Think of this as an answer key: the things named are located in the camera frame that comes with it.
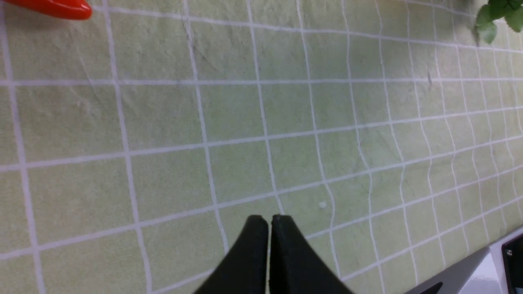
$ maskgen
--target green leaf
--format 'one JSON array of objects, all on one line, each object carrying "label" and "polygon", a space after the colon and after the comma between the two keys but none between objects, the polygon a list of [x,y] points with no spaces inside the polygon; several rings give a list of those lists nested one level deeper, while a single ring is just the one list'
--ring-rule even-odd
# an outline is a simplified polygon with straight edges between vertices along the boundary
[{"label": "green leaf", "polygon": [[512,30],[521,32],[521,29],[523,29],[523,6],[507,13],[505,21]]},{"label": "green leaf", "polygon": [[480,11],[477,13],[476,25],[478,27],[484,26],[491,22],[493,19],[490,16],[490,5],[485,4],[481,6]]},{"label": "green leaf", "polygon": [[490,16],[492,19],[499,19],[514,11],[521,6],[523,0],[488,0]]},{"label": "green leaf", "polygon": [[489,22],[486,25],[476,26],[476,32],[483,41],[490,44],[496,37],[497,27],[493,22]]}]

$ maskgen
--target grid square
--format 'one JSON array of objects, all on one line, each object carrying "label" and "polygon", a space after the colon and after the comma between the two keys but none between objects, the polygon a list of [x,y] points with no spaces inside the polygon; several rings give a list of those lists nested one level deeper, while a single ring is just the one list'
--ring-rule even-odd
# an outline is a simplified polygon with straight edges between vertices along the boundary
[{"label": "grid square", "polygon": [[457,228],[441,236],[441,247],[445,264],[450,266],[467,256],[467,240],[462,228]]},{"label": "grid square", "polygon": [[220,209],[223,228],[230,245],[238,238],[248,216],[252,214],[261,215],[266,221],[270,222],[272,216],[279,213],[280,210],[275,197],[267,197]]},{"label": "grid square", "polygon": [[6,87],[0,87],[0,165],[18,162],[18,151],[14,133],[9,93]]},{"label": "grid square", "polygon": [[[101,0],[96,0],[98,5],[101,5]],[[183,0],[171,0],[171,1],[141,1],[141,0],[107,0],[109,7],[122,7],[133,10],[144,10],[153,12],[163,13],[175,13],[185,14],[184,12],[184,1]]]},{"label": "grid square", "polygon": [[430,160],[416,162],[405,166],[403,172],[403,199],[405,202],[430,195],[428,171]]},{"label": "grid square", "polygon": [[501,102],[503,107],[516,107],[516,93],[513,81],[499,81],[499,88],[501,89]]},{"label": "grid square", "polygon": [[505,51],[494,51],[496,54],[496,66],[498,76],[500,78],[512,77],[512,63],[510,61],[510,53]]},{"label": "grid square", "polygon": [[342,2],[301,1],[301,15],[306,29],[345,30]]},{"label": "grid square", "polygon": [[480,184],[475,183],[458,189],[463,221],[479,216],[481,211]]},{"label": "grid square", "polygon": [[376,262],[369,221],[357,222],[332,233],[342,276]]},{"label": "grid square", "polygon": [[393,129],[403,160],[409,161],[430,156],[421,123],[396,123],[393,125]]},{"label": "grid square", "polygon": [[415,78],[426,78],[429,73],[437,76],[436,71],[436,46],[433,44],[410,43],[412,66]]},{"label": "grid square", "polygon": [[382,40],[383,67],[387,78],[412,77],[412,66],[409,57],[408,43]]},{"label": "grid square", "polygon": [[521,226],[521,214],[519,213],[517,202],[512,202],[502,207],[501,210],[503,211],[503,218],[507,223],[507,233]]},{"label": "grid square", "polygon": [[460,78],[458,52],[456,48],[436,45],[436,56],[441,78]]},{"label": "grid square", "polygon": [[501,93],[497,81],[483,81],[487,109],[501,108]]},{"label": "grid square", "polygon": [[318,129],[354,125],[349,84],[320,83],[311,86],[314,117]]},{"label": "grid square", "polygon": [[469,241],[470,253],[476,252],[488,244],[483,218],[478,218],[466,224],[463,228],[465,229],[465,237]]},{"label": "grid square", "polygon": [[263,136],[256,86],[213,85],[200,90],[209,141]]},{"label": "grid square", "polygon": [[410,38],[434,41],[434,16],[432,7],[428,5],[407,3],[409,20],[414,26],[409,26]]},{"label": "grid square", "polygon": [[181,20],[121,13],[111,13],[111,20],[120,78],[192,79],[187,34]]},{"label": "grid square", "polygon": [[504,222],[501,209],[496,209],[485,215],[485,225],[487,228],[489,243],[497,241],[506,234]]},{"label": "grid square", "polygon": [[277,139],[269,143],[278,189],[321,180],[314,136]]},{"label": "grid square", "polygon": [[216,146],[209,153],[218,202],[272,191],[265,142]]},{"label": "grid square", "polygon": [[473,28],[475,25],[473,19],[470,16],[465,16],[456,13],[452,14],[452,18],[454,24],[454,35],[456,36],[456,43],[466,46],[476,46],[476,40],[473,33]]},{"label": "grid square", "polygon": [[477,55],[480,58],[481,77],[497,77],[494,52],[491,50],[478,50]]},{"label": "grid square", "polygon": [[269,135],[313,130],[306,84],[263,85],[261,95]]},{"label": "grid square", "polygon": [[494,155],[494,163],[496,164],[500,173],[512,169],[512,157],[506,142],[500,142],[492,145],[492,154]]},{"label": "grid square", "polygon": [[472,131],[476,139],[476,144],[485,144],[490,142],[491,127],[487,114],[469,115]]},{"label": "grid square", "polygon": [[[21,19],[25,20],[23,26],[20,25]],[[14,79],[95,80],[111,77],[103,13],[93,11],[90,20],[62,26],[58,19],[6,5],[5,24]]]},{"label": "grid square", "polygon": [[488,120],[492,129],[492,141],[498,141],[505,139],[505,118],[503,117],[503,111],[495,111],[487,113]]},{"label": "grid square", "polygon": [[378,267],[345,281],[345,285],[355,293],[381,293],[381,279]]},{"label": "grid square", "polygon": [[202,141],[193,86],[120,87],[129,149],[168,147]]},{"label": "grid square", "polygon": [[432,161],[429,180],[434,193],[454,188],[456,185],[452,172],[452,158],[452,155],[448,155]]},{"label": "grid square", "polygon": [[422,124],[433,155],[454,150],[452,135],[444,119],[425,120]]},{"label": "grid square", "polygon": [[456,150],[474,146],[474,133],[467,116],[447,118]]},{"label": "grid square", "polygon": [[452,26],[452,12],[435,7],[434,25],[436,41],[454,43],[454,27]]},{"label": "grid square", "polygon": [[523,150],[523,138],[508,140],[507,144],[514,157],[514,164],[516,166],[523,165],[523,153],[520,152],[520,150]]},{"label": "grid square", "polygon": [[405,210],[412,244],[438,234],[431,199],[407,206]]},{"label": "grid square", "polygon": [[434,197],[434,208],[440,231],[446,231],[461,223],[458,195],[450,191]]},{"label": "grid square", "polygon": [[324,185],[280,195],[285,214],[292,216],[304,235],[329,228],[332,203]]},{"label": "grid square", "polygon": [[498,181],[498,177],[493,177],[480,182],[483,212],[492,210],[499,206]]},{"label": "grid square", "polygon": [[412,249],[418,282],[426,281],[444,269],[440,251],[441,247],[437,239]]},{"label": "grid square", "polygon": [[245,0],[188,0],[187,5],[191,16],[227,21],[249,21]]},{"label": "grid square", "polygon": [[387,83],[391,119],[408,119],[418,117],[416,90],[412,82]]},{"label": "grid square", "polygon": [[388,166],[401,161],[389,126],[361,129],[361,150],[369,168]]},{"label": "grid square", "polygon": [[338,209],[334,225],[353,221],[369,215],[369,175],[357,176],[329,184]]},{"label": "grid square", "polygon": [[497,173],[491,154],[492,150],[490,146],[482,146],[474,149],[474,163],[476,164],[477,173],[480,178],[486,178]]},{"label": "grid square", "polygon": [[203,149],[131,159],[140,219],[212,205]]},{"label": "grid square", "polygon": [[145,292],[143,260],[134,231],[45,250],[40,258],[49,293]]},{"label": "grid square", "polygon": [[416,273],[410,252],[381,265],[383,283],[387,293],[403,293],[416,284]]},{"label": "grid square", "polygon": [[347,78],[347,34],[304,35],[312,79]]},{"label": "grid square", "polygon": [[521,42],[519,41],[519,34],[513,30],[508,30],[509,48],[516,51],[521,51]]},{"label": "grid square", "polygon": [[461,76],[463,78],[479,78],[480,68],[477,62],[476,50],[470,48],[458,48],[458,54],[459,64],[461,66]]},{"label": "grid square", "polygon": [[223,256],[213,212],[145,227],[143,241],[151,264],[153,290],[210,270]]},{"label": "grid square", "polygon": [[352,78],[383,78],[379,40],[350,35],[349,65]]},{"label": "grid square", "polygon": [[294,0],[252,0],[253,22],[277,27],[299,28]]},{"label": "grid square", "polygon": [[314,238],[307,239],[307,243],[311,246],[314,252],[321,258],[325,265],[333,272],[336,272],[336,263],[331,250],[331,238],[329,234],[319,235]]},{"label": "grid square", "polygon": [[514,179],[514,172],[499,175],[499,199],[501,204],[505,204],[516,199],[516,192],[514,191],[513,185],[515,181],[516,179]]},{"label": "grid square", "polygon": [[255,29],[254,32],[261,80],[307,79],[305,51],[299,32],[268,29]]},{"label": "grid square", "polygon": [[192,22],[191,27],[199,79],[256,79],[253,42],[249,28],[203,22]]},{"label": "grid square", "polygon": [[319,134],[320,155],[326,178],[335,178],[365,169],[358,150],[356,131]]},{"label": "grid square", "polygon": [[466,112],[461,82],[441,82],[445,101],[445,114]]},{"label": "grid square", "polygon": [[123,159],[33,168],[28,173],[40,244],[133,222]]},{"label": "grid square", "polygon": [[408,247],[403,209],[372,218],[372,231],[380,259]]},{"label": "grid square", "polygon": [[523,54],[521,52],[511,52],[512,70],[514,70],[514,77],[523,77]]},{"label": "grid square", "polygon": [[444,114],[441,84],[416,82],[421,117],[439,116]]},{"label": "grid square", "polygon": [[401,167],[372,173],[371,212],[377,213],[401,205]]},{"label": "grid square", "polygon": [[345,15],[349,30],[353,32],[380,33],[380,16],[375,5],[369,5],[367,0],[352,0],[345,3]]},{"label": "grid square", "polygon": [[0,261],[0,285],[5,293],[38,294],[33,256],[22,255]]},{"label": "grid square", "polygon": [[355,83],[353,95],[359,124],[389,120],[383,83]]},{"label": "grid square", "polygon": [[[514,171],[514,178],[523,178],[523,168],[520,167]],[[520,180],[515,180],[514,184],[516,186],[516,195],[520,197],[521,195],[523,195],[523,182]]]},{"label": "grid square", "polygon": [[17,87],[27,161],[122,150],[112,86]]},{"label": "grid square", "polygon": [[465,92],[465,104],[468,111],[485,110],[483,102],[483,86],[480,81],[463,81],[463,90]]},{"label": "grid square", "polygon": [[381,17],[381,34],[383,36],[407,38],[407,4],[378,0],[376,5]]},{"label": "grid square", "polygon": [[0,173],[0,253],[30,247],[20,172]]}]

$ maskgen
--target white grid line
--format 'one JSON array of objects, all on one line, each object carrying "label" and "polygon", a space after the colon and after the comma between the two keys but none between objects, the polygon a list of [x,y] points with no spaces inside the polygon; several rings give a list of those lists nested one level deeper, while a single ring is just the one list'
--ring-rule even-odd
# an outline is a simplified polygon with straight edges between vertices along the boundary
[{"label": "white grid line", "polygon": [[[433,19],[433,28],[434,28],[434,39],[438,39],[438,31],[436,30],[436,9],[433,7],[432,8],[432,19]],[[437,47],[434,47],[434,59],[436,61],[436,73],[437,73],[437,76],[438,77],[441,77],[440,73],[439,73],[439,66],[438,66],[438,50],[437,50]],[[443,101],[445,101],[445,99],[443,98],[443,85],[441,83],[441,81],[439,82],[439,85],[441,87],[441,99],[443,99]],[[430,167],[429,167],[429,171],[428,171],[428,175],[427,175],[427,178],[428,178],[428,181],[430,183],[430,168],[432,167],[432,160],[430,161]],[[447,267],[447,262],[445,261],[445,254],[443,252],[443,244],[441,242],[441,236],[440,236],[440,230],[439,230],[439,224],[438,224],[438,214],[436,213],[436,206],[434,204],[434,197],[432,197],[432,210],[433,210],[433,213],[434,213],[434,219],[436,221],[436,232],[438,233],[438,243],[439,243],[439,249],[441,251],[441,258],[443,259],[443,267]]]},{"label": "white grid line", "polygon": [[[523,82],[523,77],[486,77],[486,78],[437,78],[431,79],[433,82],[479,82],[479,81],[512,81]],[[119,85],[135,85],[135,86],[178,86],[178,85],[199,85],[199,86],[213,86],[213,85],[278,85],[278,84],[320,84],[320,83],[403,83],[403,82],[419,82],[427,83],[427,78],[324,78],[316,80],[0,80],[0,86],[16,86],[16,87],[39,87],[39,86],[113,86],[115,83]]]},{"label": "white grid line", "polygon": [[[311,72],[310,72],[310,68],[309,68],[309,55],[308,55],[308,52],[307,52],[307,44],[306,44],[306,40],[305,40],[305,34],[303,33],[303,18],[302,18],[302,15],[301,15],[300,0],[296,0],[296,10],[298,12],[298,21],[300,23],[300,28],[302,29],[301,39],[302,39],[302,43],[303,43],[303,52],[304,52],[304,56],[305,56],[305,68],[307,70],[307,79],[310,80],[311,79]],[[310,105],[311,105],[312,127],[313,127],[313,130],[314,130],[314,141],[316,143],[316,153],[317,153],[317,156],[318,156],[318,166],[320,168],[320,174],[321,174],[321,177],[322,177],[322,182],[325,185],[325,188],[327,189],[327,193],[329,195],[329,198],[330,198],[331,204],[332,204],[331,222],[330,222],[330,225],[329,225],[329,228],[332,228],[332,226],[334,224],[334,216],[336,214],[336,202],[334,200],[334,196],[332,195],[331,188],[329,187],[328,183],[326,182],[325,172],[323,171],[322,156],[321,156],[321,152],[320,152],[320,140],[318,139],[318,132],[317,132],[317,128],[316,128],[316,117],[315,117],[315,114],[314,114],[314,102],[313,102],[313,97],[312,97],[313,96],[313,94],[312,94],[312,85],[311,85],[311,83],[308,83],[308,85],[309,85],[309,100],[310,100]],[[339,262],[338,262],[338,257],[336,255],[336,248],[334,246],[334,239],[333,239],[333,236],[332,236],[332,231],[329,232],[329,239],[330,239],[330,243],[331,243],[331,251],[332,251],[332,256],[333,256],[333,259],[334,259],[334,265],[336,267],[336,275],[339,277],[340,276]]]},{"label": "white grid line", "polygon": [[[487,109],[487,100],[486,100],[486,97],[485,97],[485,89],[484,89],[484,86],[483,86],[483,80],[482,80],[482,76],[481,76],[480,56],[479,56],[479,53],[478,53],[477,49],[475,50],[475,52],[476,52],[476,60],[477,60],[477,70],[478,70],[479,76],[480,76],[481,96],[483,98],[484,107],[485,107],[485,109]],[[489,141],[490,141],[492,139],[492,126],[490,124],[490,118],[488,117],[488,114],[487,114],[487,123],[488,123],[488,129],[490,131],[490,135],[489,135],[490,136],[489,137]],[[478,170],[476,169],[475,171],[477,173],[477,177],[479,178],[480,176],[479,176]],[[482,193],[481,193],[481,186],[479,186],[479,191],[480,191],[480,207],[481,207],[481,212],[483,213],[484,212],[484,208],[483,208],[483,196],[482,196]],[[487,224],[486,224],[486,221],[485,221],[485,217],[483,217],[483,227],[485,228],[485,234],[487,236],[487,239],[490,240],[490,237],[488,235],[488,230],[487,230]]]},{"label": "white grid line", "polygon": [[[456,26],[454,24],[454,17],[452,17],[452,34],[454,36],[454,41],[457,42],[458,41],[458,38],[456,37]],[[469,112],[469,109],[467,107],[467,101],[465,100],[465,88],[463,87],[463,74],[462,74],[462,70],[461,70],[461,63],[460,63],[460,58],[459,58],[459,49],[458,47],[456,47],[456,55],[458,57],[458,70],[459,70],[459,77],[460,77],[460,84],[461,84],[461,95],[463,96],[463,104],[465,105],[465,112],[468,113]],[[470,125],[470,130],[472,131],[472,142],[473,142],[473,145],[476,145],[476,137],[474,135],[474,131],[472,130],[472,122],[470,121],[470,116],[467,114],[466,115],[467,117],[467,120],[469,121],[469,125]],[[450,130],[450,126],[449,126],[449,132],[450,132],[450,137],[452,138],[452,145],[454,147],[454,150],[456,150],[456,146],[454,144],[454,138],[453,138],[453,135],[452,135],[452,131]],[[474,149],[472,149],[472,162],[474,162]],[[452,164],[451,164],[451,168],[452,168],[452,175],[454,176],[454,181],[456,182],[456,185],[458,184],[458,180],[456,178],[456,174],[454,172],[454,159],[456,158],[456,155],[454,155],[452,157]],[[461,198],[459,196],[459,190],[456,189],[456,196],[458,197],[458,207],[459,207],[459,217],[461,219],[461,222],[463,222],[463,212],[461,211]],[[463,236],[465,237],[465,244],[467,245],[467,255],[469,254],[470,252],[470,246],[469,246],[469,240],[467,238],[467,234],[465,234],[465,227],[462,227],[462,232],[463,232]]]},{"label": "white grid line", "polygon": [[[191,21],[189,19],[189,5],[187,4],[187,0],[184,0],[184,11],[185,11],[185,21],[186,21],[186,31],[187,31],[187,39],[188,39],[188,46],[189,46],[189,56],[191,58],[191,65],[192,65],[192,76],[195,81],[198,80],[198,70],[196,67],[196,60],[195,55],[193,51],[193,40],[192,40],[192,29],[191,29]],[[212,169],[211,169],[211,159],[209,154],[209,146],[207,144],[207,131],[205,127],[205,119],[203,117],[203,107],[201,104],[201,94],[200,94],[200,87],[196,85],[196,98],[198,100],[198,114],[200,117],[200,124],[201,124],[201,136],[203,141],[203,148],[205,150],[205,159],[207,163],[207,174],[209,177],[209,186],[211,190],[211,198],[212,198],[212,204],[214,208],[214,216],[216,217],[216,222],[218,223],[218,228],[220,229],[220,234],[223,241],[223,249],[225,253],[229,251],[229,242],[227,240],[227,235],[225,234],[225,229],[223,228],[222,219],[220,217],[220,212],[218,210],[218,200],[216,198],[216,191],[214,189],[214,179],[212,177]]]},{"label": "white grid line", "polygon": [[[247,14],[249,16],[249,24],[252,24],[253,23],[253,13],[252,13],[252,9],[251,9],[251,0],[245,0],[245,1],[247,4]],[[255,73],[256,73],[256,81],[258,82],[257,88],[258,88],[258,99],[260,102],[260,112],[261,112],[261,121],[262,121],[261,123],[263,125],[263,134],[264,134],[264,138],[265,138],[265,149],[267,150],[267,159],[269,162],[270,182],[272,185],[272,192],[275,194],[276,202],[278,203],[278,209],[280,210],[280,214],[285,214],[285,211],[283,210],[283,205],[281,204],[281,199],[277,193],[276,180],[274,177],[274,170],[272,168],[272,156],[270,154],[269,137],[268,137],[268,133],[267,133],[267,120],[265,119],[262,85],[259,83],[260,73],[259,73],[259,68],[258,68],[258,54],[257,54],[257,49],[256,49],[256,38],[254,35],[253,26],[251,26],[251,38],[252,38],[252,42],[253,42],[254,69],[255,69]]]},{"label": "white grid line", "polygon": [[[471,111],[468,114],[469,115],[488,114],[488,113],[492,113],[492,112],[501,112],[504,110],[517,110],[517,109],[523,109],[523,106]],[[321,130],[316,130],[316,132],[318,134],[322,134],[322,133],[350,131],[350,130],[357,131],[358,129],[364,129],[364,128],[388,126],[391,123],[397,124],[397,123],[409,123],[409,122],[423,122],[423,121],[427,121],[427,120],[444,119],[446,117],[447,118],[448,117],[460,117],[460,116],[466,116],[466,115],[467,115],[467,113],[463,112],[463,113],[430,116],[430,117],[422,117],[422,118],[401,119],[401,120],[394,120],[391,122],[383,121],[383,122],[376,122],[376,123],[368,123],[365,125],[355,125],[355,126],[346,126],[346,127],[339,127],[339,128],[321,129]],[[303,132],[295,132],[295,133],[287,133],[287,134],[268,135],[267,138],[269,140],[273,140],[273,139],[307,136],[307,135],[313,135],[313,134],[315,134],[314,131],[303,131]],[[214,142],[208,142],[207,144],[196,143],[196,144],[169,146],[169,147],[162,147],[162,148],[134,150],[134,151],[129,151],[129,153],[131,156],[158,154],[158,153],[167,153],[167,152],[173,152],[173,151],[198,149],[198,148],[203,148],[205,146],[214,147],[214,146],[223,146],[223,145],[229,145],[229,144],[259,142],[259,141],[264,141],[264,140],[265,140],[264,136],[263,137],[250,137],[250,138],[233,139],[233,140],[226,140],[226,141],[214,141]],[[79,157],[68,157],[68,158],[54,159],[54,160],[35,161],[35,162],[29,162],[29,163],[25,163],[25,164],[0,165],[0,173],[8,172],[8,171],[17,171],[17,170],[20,170],[21,168],[48,167],[48,166],[60,165],[60,164],[83,163],[83,162],[89,162],[89,161],[108,160],[108,159],[116,159],[116,158],[122,158],[122,157],[125,157],[124,152],[115,152],[115,153],[106,153],[106,154],[98,154],[98,155],[84,155],[84,156],[79,156]]]},{"label": "white grid line", "polygon": [[[107,8],[107,0],[103,0],[103,7]],[[127,170],[127,180],[129,185],[129,196],[131,200],[131,208],[132,208],[132,214],[133,214],[133,221],[135,224],[135,232],[138,239],[138,245],[140,247],[140,254],[143,259],[143,266],[144,266],[144,272],[145,272],[145,288],[146,293],[152,292],[152,276],[151,276],[151,265],[149,262],[149,256],[147,255],[147,250],[145,248],[145,244],[143,242],[143,234],[142,229],[137,224],[140,222],[140,216],[138,214],[138,204],[136,200],[136,191],[134,190],[134,178],[132,174],[132,165],[131,165],[131,155],[129,153],[129,141],[127,140],[127,129],[126,129],[126,123],[125,118],[123,115],[123,105],[122,105],[122,97],[120,92],[120,86],[118,83],[114,82],[118,79],[118,70],[116,67],[116,55],[115,55],[115,42],[112,38],[112,28],[111,28],[111,17],[109,15],[109,12],[105,9],[104,11],[105,16],[105,23],[106,23],[106,29],[107,29],[107,39],[109,43],[109,58],[111,63],[111,72],[113,77],[113,84],[115,87],[115,96],[116,96],[116,103],[117,103],[117,111],[118,111],[118,120],[120,122],[120,131],[122,135],[122,146],[123,146],[123,152],[126,160],[126,170]]]},{"label": "white grid line", "polygon": [[[494,56],[494,68],[496,69],[496,76],[499,76],[498,69],[497,69],[496,52],[492,51],[492,55]],[[501,100],[501,106],[503,107],[503,98],[502,98],[501,86],[500,86],[499,82],[497,82],[497,87],[499,90],[499,98]],[[503,111],[503,124],[505,126],[505,137],[507,137],[506,136],[507,125],[506,125],[504,111]],[[512,157],[510,149],[508,149],[508,153],[510,154],[510,157]],[[496,169],[496,173],[499,173],[499,169],[498,169],[497,163],[496,163],[496,158],[494,158],[494,146],[493,145],[491,145],[491,156],[492,156],[492,160],[494,161],[494,168]],[[501,205],[501,195],[499,193],[499,176],[497,177],[497,199],[499,200],[499,205]],[[507,231],[507,221],[505,220],[505,214],[503,213],[503,210],[501,210],[501,215],[503,217],[503,224],[505,225],[505,232],[506,232]]]},{"label": "white grid line", "polygon": [[[507,42],[510,42],[509,41],[509,36],[508,36],[508,30],[506,31],[507,32]],[[510,56],[509,54],[509,58],[510,58],[510,67],[512,68],[512,57]],[[496,63],[496,52],[494,51],[494,67],[496,69],[496,76],[499,77],[499,70],[497,68],[497,63]],[[498,81],[497,82],[497,87],[498,87],[498,90],[499,90],[499,99],[501,101],[501,107],[504,107],[504,104],[503,104],[503,93],[501,91],[501,84],[500,82]],[[503,111],[503,124],[505,125],[505,137],[507,137],[507,117],[505,115],[505,112]],[[508,155],[510,155],[510,159],[512,160],[512,166],[516,166],[516,162],[514,160],[514,157],[512,156],[512,151],[510,150],[510,147],[508,146],[508,142],[505,142],[505,145],[507,146],[507,150],[508,150]],[[512,189],[514,190],[514,196],[517,196],[517,192],[516,192],[516,183],[514,182],[514,173],[512,173]],[[505,230],[507,230],[507,221],[505,219],[505,214],[503,213],[503,210],[502,210],[502,215],[503,215],[503,221],[504,221],[504,224],[505,224]]]},{"label": "white grid line", "polygon": [[[377,212],[377,213],[370,213],[368,216],[365,216],[365,217],[362,217],[362,218],[359,218],[359,219],[356,219],[356,220],[352,220],[352,221],[349,221],[349,222],[346,222],[346,223],[338,224],[338,225],[332,227],[331,229],[325,229],[325,230],[322,230],[322,231],[318,231],[316,233],[312,233],[310,235],[307,235],[306,238],[310,239],[310,238],[313,238],[313,237],[317,237],[317,236],[326,234],[326,233],[328,233],[330,231],[336,231],[336,230],[339,230],[341,228],[347,227],[349,225],[352,225],[352,224],[355,224],[355,223],[359,223],[359,222],[362,222],[362,221],[366,221],[366,220],[369,220],[371,218],[375,218],[375,217],[381,216],[383,214],[389,213],[391,211],[396,211],[398,209],[402,209],[404,206],[405,207],[409,207],[409,206],[414,205],[416,203],[420,203],[420,202],[423,202],[425,200],[433,199],[433,198],[435,198],[435,197],[437,197],[439,195],[443,195],[443,194],[448,193],[450,191],[454,191],[456,189],[465,188],[465,187],[468,187],[470,185],[475,185],[475,184],[478,184],[480,182],[486,181],[488,179],[495,178],[495,177],[497,177],[499,175],[503,175],[503,174],[510,173],[512,171],[518,170],[520,168],[523,168],[523,165],[516,166],[514,168],[511,168],[511,169],[509,169],[507,171],[504,171],[504,172],[501,172],[499,174],[493,174],[493,175],[490,175],[490,176],[486,176],[484,178],[481,178],[481,179],[478,179],[478,180],[475,180],[475,181],[472,181],[472,182],[469,182],[469,183],[465,183],[465,184],[459,185],[457,187],[449,188],[447,190],[440,191],[440,192],[435,193],[435,194],[430,194],[430,195],[427,195],[425,197],[418,198],[416,200],[407,202],[405,205],[399,205],[399,206],[391,207],[389,209],[385,209],[385,210]],[[345,179],[356,177],[356,176],[359,176],[359,175],[362,175],[362,174],[365,174],[365,173],[353,174],[353,175],[347,176]],[[327,182],[328,183],[333,183],[333,182],[336,182],[336,180],[332,180],[331,179],[331,180],[327,180]],[[317,187],[317,186],[321,186],[323,184],[324,183],[322,181],[314,182],[314,183],[310,183],[310,184],[303,185],[303,186],[298,186],[298,187],[293,187],[293,188],[280,190],[279,192],[280,192],[280,194],[283,194],[283,193],[288,193],[290,191],[298,191],[298,190],[303,190],[303,189],[307,189],[307,188],[311,188],[311,187]],[[264,199],[264,198],[272,197],[272,196],[273,196],[272,193],[260,194],[260,195],[254,196],[254,197],[248,197],[248,198],[241,199],[241,200],[235,200],[235,201],[220,203],[220,204],[218,204],[218,208],[222,209],[222,208],[225,208],[225,207],[230,207],[230,206],[234,206],[234,205],[238,205],[238,204],[246,203],[246,202],[252,202],[252,201],[256,201],[256,200],[259,200],[259,199]],[[148,226],[151,226],[151,225],[156,225],[156,224],[164,223],[164,222],[175,220],[175,219],[180,219],[180,218],[184,218],[184,217],[188,217],[188,216],[193,216],[193,215],[196,215],[196,214],[205,213],[205,212],[208,212],[208,211],[212,211],[213,209],[214,209],[214,206],[207,206],[207,207],[203,207],[203,208],[198,208],[198,209],[193,209],[193,210],[189,210],[189,211],[179,212],[179,213],[176,213],[176,214],[172,214],[170,216],[165,216],[165,217],[152,219],[152,220],[147,220],[147,221],[141,221],[138,224],[125,225],[125,226],[122,226],[122,227],[117,227],[117,228],[108,229],[108,230],[104,230],[104,231],[99,231],[99,232],[95,232],[95,233],[90,233],[90,234],[85,234],[85,235],[81,235],[81,236],[76,236],[76,237],[65,239],[65,240],[59,240],[59,241],[55,241],[55,242],[51,242],[51,243],[47,243],[47,244],[38,245],[36,250],[38,250],[38,251],[49,250],[49,249],[53,249],[53,248],[58,248],[58,247],[66,246],[66,245],[75,244],[75,243],[78,243],[78,242],[94,240],[94,239],[101,238],[103,236],[109,236],[109,235],[113,235],[113,234],[127,232],[129,230],[134,230],[136,226],[140,226],[142,228],[143,227],[148,227]],[[25,254],[31,254],[31,253],[32,253],[32,249],[31,248],[23,248],[23,249],[20,249],[20,250],[15,250],[15,251],[9,252],[9,253],[0,254],[0,260],[5,260],[5,259],[9,259],[9,258],[25,255]]]},{"label": "white grid line", "polygon": [[[2,51],[5,65],[5,73],[8,81],[12,81],[13,77],[13,68],[11,66],[11,56],[9,52],[9,44],[7,40],[7,30],[5,25],[5,10],[4,3],[0,3],[0,21],[1,21],[1,31],[0,38],[2,39]],[[16,89],[14,85],[8,83],[9,91],[9,102],[11,107],[11,114],[13,120],[13,129],[16,140],[16,148],[18,153],[18,161],[20,164],[24,165],[26,162],[26,152],[24,147],[24,138],[22,136],[22,129],[20,125],[20,116],[18,112],[18,102],[16,100]],[[31,191],[29,188],[29,175],[27,173],[27,168],[20,169],[21,182],[22,182],[22,192],[24,194],[24,204],[25,204],[25,213],[27,218],[27,227],[29,233],[29,241],[31,243],[30,254],[32,254],[34,267],[35,267],[35,277],[38,287],[39,294],[46,294],[46,286],[43,280],[42,274],[42,262],[40,259],[40,252],[38,251],[38,238],[36,232],[35,224],[35,215],[33,211],[33,204],[31,200]]]}]

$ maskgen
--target red object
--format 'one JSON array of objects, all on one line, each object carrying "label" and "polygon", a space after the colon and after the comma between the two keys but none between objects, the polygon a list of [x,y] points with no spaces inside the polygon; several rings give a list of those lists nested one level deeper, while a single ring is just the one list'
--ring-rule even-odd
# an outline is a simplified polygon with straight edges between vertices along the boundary
[{"label": "red object", "polygon": [[84,20],[93,11],[84,0],[4,0],[16,6],[63,19]]}]

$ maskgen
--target red pepper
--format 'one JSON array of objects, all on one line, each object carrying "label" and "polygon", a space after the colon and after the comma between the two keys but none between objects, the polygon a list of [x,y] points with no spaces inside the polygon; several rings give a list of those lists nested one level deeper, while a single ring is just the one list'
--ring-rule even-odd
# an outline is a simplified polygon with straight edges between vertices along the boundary
[{"label": "red pepper", "polygon": [[49,16],[83,20],[91,17],[91,7],[84,0],[4,0],[16,6]]}]

